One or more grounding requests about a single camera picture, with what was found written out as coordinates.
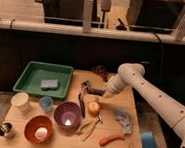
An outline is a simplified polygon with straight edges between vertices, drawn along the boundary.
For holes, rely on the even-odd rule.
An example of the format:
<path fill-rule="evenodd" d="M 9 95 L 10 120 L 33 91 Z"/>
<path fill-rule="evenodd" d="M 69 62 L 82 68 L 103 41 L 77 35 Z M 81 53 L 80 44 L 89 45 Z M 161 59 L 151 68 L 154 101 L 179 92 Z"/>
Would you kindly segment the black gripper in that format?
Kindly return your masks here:
<path fill-rule="evenodd" d="M 82 82 L 82 87 L 84 88 L 84 90 L 86 90 L 91 95 L 100 95 L 100 96 L 104 95 L 103 90 L 92 88 L 89 81 Z M 80 105 L 80 108 L 81 108 L 81 115 L 82 115 L 83 118 L 85 118 L 85 113 L 86 113 L 84 96 L 85 95 L 82 92 L 80 92 L 79 95 L 78 95 L 78 99 L 79 99 L 79 102 L 80 102 L 79 105 Z"/>

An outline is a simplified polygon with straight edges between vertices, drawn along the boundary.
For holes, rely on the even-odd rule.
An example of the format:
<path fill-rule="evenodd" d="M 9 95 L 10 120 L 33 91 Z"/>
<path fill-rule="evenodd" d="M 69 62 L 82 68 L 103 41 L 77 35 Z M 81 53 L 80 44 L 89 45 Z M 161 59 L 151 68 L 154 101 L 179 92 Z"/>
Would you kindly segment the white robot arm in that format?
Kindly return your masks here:
<path fill-rule="evenodd" d="M 117 73 L 101 89 L 85 88 L 92 95 L 111 97 L 120 94 L 126 86 L 133 87 L 169 127 L 182 140 L 180 148 L 185 148 L 185 106 L 144 79 L 145 68 L 137 63 L 123 63 Z"/>

